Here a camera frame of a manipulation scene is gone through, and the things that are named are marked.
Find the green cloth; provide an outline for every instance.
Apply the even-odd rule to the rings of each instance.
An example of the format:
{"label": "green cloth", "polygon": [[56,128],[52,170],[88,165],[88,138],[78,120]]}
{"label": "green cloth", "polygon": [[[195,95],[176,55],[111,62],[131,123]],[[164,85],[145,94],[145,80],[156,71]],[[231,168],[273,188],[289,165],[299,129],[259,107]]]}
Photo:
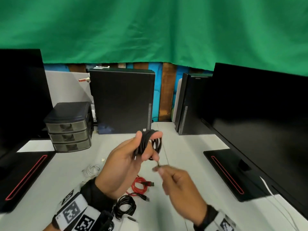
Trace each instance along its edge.
{"label": "green cloth", "polygon": [[45,63],[308,75],[308,0],[0,0],[0,48],[40,48]]}

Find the hand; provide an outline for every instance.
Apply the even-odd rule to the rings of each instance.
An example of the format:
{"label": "hand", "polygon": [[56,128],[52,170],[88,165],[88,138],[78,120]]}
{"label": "hand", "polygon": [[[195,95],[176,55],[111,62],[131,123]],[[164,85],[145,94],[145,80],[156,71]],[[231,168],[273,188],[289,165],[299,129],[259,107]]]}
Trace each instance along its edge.
{"label": "hand", "polygon": [[[155,132],[150,140],[163,136],[161,131]],[[138,131],[136,136],[126,140],[117,146],[109,154],[106,163],[95,180],[96,186],[109,198],[118,199],[132,185],[140,171],[141,163],[152,157],[159,161],[158,153],[148,143],[144,153],[133,159],[133,151],[140,145],[142,132]]]}
{"label": "hand", "polygon": [[163,189],[175,210],[185,219],[199,226],[205,218],[207,204],[187,171],[168,165],[154,167],[163,179]]}

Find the red cable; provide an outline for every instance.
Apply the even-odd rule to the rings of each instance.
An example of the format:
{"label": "red cable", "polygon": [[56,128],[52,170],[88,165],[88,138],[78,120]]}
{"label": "red cable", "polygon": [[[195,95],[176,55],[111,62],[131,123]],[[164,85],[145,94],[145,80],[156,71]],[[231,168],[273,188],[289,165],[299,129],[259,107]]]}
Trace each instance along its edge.
{"label": "red cable", "polygon": [[135,180],[134,180],[134,182],[132,184],[132,190],[135,193],[139,193],[139,194],[143,195],[147,191],[148,186],[142,184],[143,185],[143,189],[140,189],[140,188],[136,187],[136,185],[135,185],[135,183],[141,183],[141,182],[146,182],[146,180],[143,177],[139,177],[137,175],[137,177],[135,178]]}

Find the black sleeve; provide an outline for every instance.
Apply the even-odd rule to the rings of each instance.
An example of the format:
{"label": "black sleeve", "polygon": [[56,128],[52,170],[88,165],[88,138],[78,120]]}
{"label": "black sleeve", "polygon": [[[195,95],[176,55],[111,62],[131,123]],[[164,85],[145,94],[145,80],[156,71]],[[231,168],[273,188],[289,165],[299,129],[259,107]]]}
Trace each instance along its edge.
{"label": "black sleeve", "polygon": [[199,226],[193,226],[195,231],[204,231],[205,228],[216,218],[218,211],[211,205],[208,205],[206,215]]}
{"label": "black sleeve", "polygon": [[97,188],[94,182],[95,178],[89,180],[85,185],[82,186],[80,193],[91,207],[94,207],[100,212],[111,212],[112,207],[114,204],[116,204],[117,200],[111,199],[104,195],[104,193]]}

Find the red accent stripe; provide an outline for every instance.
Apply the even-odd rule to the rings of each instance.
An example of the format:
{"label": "red accent stripe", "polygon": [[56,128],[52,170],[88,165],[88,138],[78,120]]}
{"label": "red accent stripe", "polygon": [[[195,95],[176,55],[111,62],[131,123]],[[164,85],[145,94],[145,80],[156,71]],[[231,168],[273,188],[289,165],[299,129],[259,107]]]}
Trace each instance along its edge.
{"label": "red accent stripe", "polygon": [[21,181],[17,184],[17,186],[14,188],[14,190],[12,190],[12,192],[7,196],[7,198],[5,199],[5,201],[9,201],[12,198],[15,197],[15,195],[18,193],[18,191],[25,185],[25,183],[29,180],[29,178],[32,176],[32,174],[37,170],[37,168],[42,164],[42,162],[46,159],[47,155],[43,155],[36,163],[35,165],[32,167],[32,169],[30,169],[30,171],[23,177],[23,179],[21,179]]}
{"label": "red accent stripe", "polygon": [[229,179],[229,181],[232,183],[232,185],[237,189],[237,191],[243,195],[244,191],[242,190],[242,188],[236,183],[236,181],[233,179],[233,177],[231,177],[231,175],[228,173],[227,170],[225,170],[225,168],[222,166],[222,164],[219,162],[219,160],[215,157],[215,156],[211,156],[211,158],[213,159],[213,161],[218,165],[218,167],[221,169],[221,171],[226,175],[226,173],[229,175],[226,175],[226,177]]}

